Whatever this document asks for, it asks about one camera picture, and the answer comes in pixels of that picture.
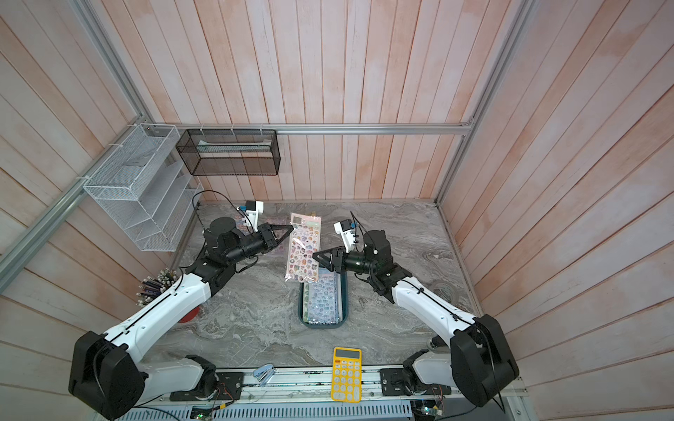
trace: calculator display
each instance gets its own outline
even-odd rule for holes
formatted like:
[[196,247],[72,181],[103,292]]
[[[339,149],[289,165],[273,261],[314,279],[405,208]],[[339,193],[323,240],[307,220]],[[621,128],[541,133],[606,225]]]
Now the calculator display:
[[353,358],[358,360],[361,357],[361,353],[359,351],[335,350],[335,357]]

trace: metal rod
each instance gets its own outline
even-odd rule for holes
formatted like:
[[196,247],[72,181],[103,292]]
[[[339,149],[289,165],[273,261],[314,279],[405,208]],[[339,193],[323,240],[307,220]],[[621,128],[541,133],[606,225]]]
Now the metal rod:
[[129,99],[132,107],[139,116],[145,118],[142,122],[153,123],[154,120],[150,115],[148,107],[131,81],[131,76],[129,76],[124,64],[122,64],[121,59],[115,52],[115,49],[110,44],[108,36],[89,0],[70,0],[70,4],[78,17],[78,20],[89,33],[89,36],[101,57],[108,65],[108,68],[113,72],[115,79],[119,82],[121,89]]
[[468,123],[425,124],[176,124],[181,129],[275,130],[278,135],[465,135]]
[[521,43],[522,38],[524,37],[527,23],[530,21],[530,17],[533,15],[533,11],[537,5],[537,0],[524,0],[520,5],[520,8],[517,11],[517,15],[515,17],[515,21],[508,31],[508,36],[506,37],[505,43],[503,44],[503,49],[499,53],[496,66],[494,66],[491,74],[489,75],[487,87],[482,93],[475,114],[471,119],[471,130],[461,139],[461,143],[456,150],[456,155],[452,160],[450,169],[447,171],[445,178],[442,181],[442,187],[439,190],[439,195],[435,198],[436,203],[442,203],[445,200],[445,196],[447,195],[450,185],[456,176],[459,166],[461,165],[461,161],[463,161],[466,151],[468,151],[468,147],[470,146],[475,133],[477,133],[477,129],[483,122],[485,111],[492,103],[493,98],[496,95],[496,91],[498,91],[498,88],[503,83],[504,75],[508,70],[509,64],[512,62],[518,45]]
[[[134,126],[127,127],[113,143],[124,139]],[[28,262],[39,252],[49,238],[61,226],[63,221],[80,205],[87,196],[84,191],[84,183],[96,169],[105,161],[114,151],[116,146],[109,145],[96,159],[89,165],[84,173],[76,178],[70,187],[59,196],[51,206],[31,225],[24,234],[17,239],[6,254],[0,259],[0,293],[14,281],[14,278],[23,270]]]

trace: sticker sheet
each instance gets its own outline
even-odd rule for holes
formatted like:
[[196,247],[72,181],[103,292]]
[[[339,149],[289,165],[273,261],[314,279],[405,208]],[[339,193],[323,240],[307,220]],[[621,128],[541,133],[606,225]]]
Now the sticker sheet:
[[339,273],[321,267],[318,269],[318,281],[304,285],[304,322],[312,325],[329,325],[341,320],[339,279]]
[[318,263],[311,255],[321,247],[321,217],[291,214],[290,223],[295,230],[290,234],[285,279],[316,282]]

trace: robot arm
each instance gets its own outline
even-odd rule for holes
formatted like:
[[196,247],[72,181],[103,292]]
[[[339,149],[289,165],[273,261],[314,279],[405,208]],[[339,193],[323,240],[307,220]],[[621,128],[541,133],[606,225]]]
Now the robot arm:
[[170,288],[102,335],[85,333],[75,343],[68,389],[108,419],[118,418],[138,402],[174,391],[195,391],[207,399],[216,390],[215,366],[188,355],[176,362],[142,364],[150,347],[190,310],[220,291],[237,271],[236,264],[275,249],[292,225],[261,224],[244,235],[232,218],[218,218],[204,230],[206,244],[192,265]]
[[[350,220],[339,227],[354,228]],[[519,375],[499,323],[489,315],[467,313],[425,289],[411,272],[394,263],[384,231],[364,233],[362,252],[352,249],[355,236],[342,234],[342,240],[344,247],[317,251],[314,260],[330,271],[366,274],[379,295],[409,310],[449,344],[450,354],[415,354],[409,373],[414,379],[409,383],[455,385],[471,403],[484,406]]]

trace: red container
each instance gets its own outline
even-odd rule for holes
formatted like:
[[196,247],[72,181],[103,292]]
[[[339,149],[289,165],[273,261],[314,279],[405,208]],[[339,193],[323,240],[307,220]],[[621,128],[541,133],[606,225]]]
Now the red container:
[[201,306],[198,305],[198,306],[194,307],[193,309],[191,309],[191,310],[189,311],[189,313],[187,313],[182,319],[180,319],[180,320],[178,321],[178,323],[187,323],[188,321],[190,321],[190,320],[194,319],[195,317],[197,317],[197,314],[199,314],[199,309],[200,309],[200,308],[201,308]]

